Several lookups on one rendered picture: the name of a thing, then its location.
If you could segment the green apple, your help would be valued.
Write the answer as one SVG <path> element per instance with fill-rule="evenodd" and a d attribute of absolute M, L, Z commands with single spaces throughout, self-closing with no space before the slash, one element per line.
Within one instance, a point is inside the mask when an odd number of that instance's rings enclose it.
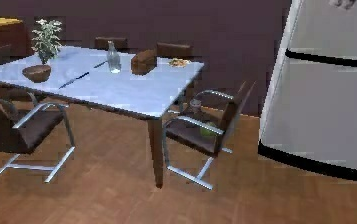
<path fill-rule="evenodd" d="M 215 127 L 216 126 L 216 124 L 213 123 L 213 122 L 206 122 L 206 125 L 211 126 L 211 127 Z M 201 134 L 202 137 L 208 137 L 208 138 L 214 137 L 214 136 L 217 135 L 216 132 L 213 132 L 213 131 L 211 131 L 209 129 L 206 129 L 204 127 L 200 128 L 200 134 Z"/>

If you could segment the brown bread loaf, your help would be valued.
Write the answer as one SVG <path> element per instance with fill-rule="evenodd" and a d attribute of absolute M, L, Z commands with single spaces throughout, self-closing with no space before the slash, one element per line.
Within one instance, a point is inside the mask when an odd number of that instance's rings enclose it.
<path fill-rule="evenodd" d="M 135 75 L 146 75 L 157 66 L 155 49 L 138 52 L 131 59 L 131 71 Z"/>

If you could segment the white top dining table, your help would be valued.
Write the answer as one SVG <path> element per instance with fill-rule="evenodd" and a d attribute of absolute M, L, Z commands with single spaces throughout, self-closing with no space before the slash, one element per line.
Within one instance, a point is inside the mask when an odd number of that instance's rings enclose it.
<path fill-rule="evenodd" d="M 204 67 L 190 62 L 185 67 L 172 67 L 166 58 L 143 76 L 131 71 L 131 54 L 120 55 L 121 71 L 111 73 L 106 52 L 90 48 L 64 46 L 51 59 L 51 74 L 47 81 L 34 83 L 22 70 L 37 65 L 39 57 L 32 55 L 0 65 L 0 83 L 32 92 L 53 95 L 62 100 L 88 103 L 95 108 L 145 120 L 148 123 L 155 184 L 163 186 L 162 116 Z M 59 89 L 69 80 L 89 72 L 85 77 Z"/>

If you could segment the clear glass bottle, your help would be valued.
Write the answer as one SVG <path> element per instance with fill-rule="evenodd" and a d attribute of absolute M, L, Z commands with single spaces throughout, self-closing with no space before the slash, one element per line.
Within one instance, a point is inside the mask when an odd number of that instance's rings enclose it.
<path fill-rule="evenodd" d="M 107 62 L 111 73 L 119 73 L 121 71 L 120 55 L 113 41 L 108 42 Z"/>

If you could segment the green house plant brown pot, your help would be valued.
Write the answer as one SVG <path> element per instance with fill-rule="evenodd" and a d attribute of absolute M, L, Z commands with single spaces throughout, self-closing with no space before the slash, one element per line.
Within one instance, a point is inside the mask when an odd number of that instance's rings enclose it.
<path fill-rule="evenodd" d="M 37 29 L 33 29 L 33 46 L 31 49 L 40 59 L 40 64 L 26 67 L 22 74 L 34 83 L 42 83 L 49 79 L 51 66 L 50 59 L 54 59 L 60 52 L 59 33 L 62 31 L 62 22 L 58 20 L 39 19 L 36 21 Z"/>

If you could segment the brown cupboard with yellow top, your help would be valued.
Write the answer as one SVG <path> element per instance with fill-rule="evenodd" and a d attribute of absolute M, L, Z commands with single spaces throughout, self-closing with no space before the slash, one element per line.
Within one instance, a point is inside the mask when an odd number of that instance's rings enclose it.
<path fill-rule="evenodd" d="M 28 30 L 22 20 L 0 17 L 0 64 L 31 55 L 29 45 Z"/>

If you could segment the brown chair with metal frame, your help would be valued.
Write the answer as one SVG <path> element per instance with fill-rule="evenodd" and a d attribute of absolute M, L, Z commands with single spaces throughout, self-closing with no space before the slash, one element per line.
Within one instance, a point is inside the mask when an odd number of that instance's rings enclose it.
<path fill-rule="evenodd" d="M 96 37 L 94 41 L 94 47 L 99 50 L 108 50 L 110 44 L 113 44 L 118 51 L 128 49 L 128 40 L 123 37 Z"/>
<path fill-rule="evenodd" d="M 8 168 L 46 171 L 48 176 L 44 182 L 51 182 L 76 148 L 66 108 L 67 104 L 43 102 L 30 110 L 17 109 L 12 102 L 0 98 L 0 153 L 11 154 L 0 167 L 0 175 Z M 21 155 L 33 154 L 61 122 L 65 125 L 70 147 L 55 166 L 16 163 Z"/>
<path fill-rule="evenodd" d="M 232 153 L 231 149 L 225 147 L 226 140 L 235 130 L 234 125 L 238 123 L 240 114 L 249 100 L 255 86 L 256 82 L 244 81 L 234 96 L 215 90 L 204 90 L 195 95 L 194 99 L 198 99 L 198 97 L 203 94 L 213 94 L 226 98 L 228 102 L 220 118 L 202 110 L 199 113 L 193 113 L 189 105 L 182 112 L 179 112 L 176 117 L 166 121 L 163 124 L 162 129 L 162 149 L 166 168 L 201 187 L 212 190 L 213 186 L 204 181 L 203 176 L 213 160 L 218 157 L 220 151 Z M 206 125 L 206 122 L 213 122 L 216 126 L 208 126 Z M 202 137 L 200 134 L 201 127 L 216 132 L 217 135 L 210 138 Z M 208 157 L 198 174 L 192 175 L 171 164 L 167 139 L 188 146 Z"/>
<path fill-rule="evenodd" d="M 190 58 L 192 56 L 192 47 L 190 45 L 158 42 L 156 50 L 160 57 Z"/>

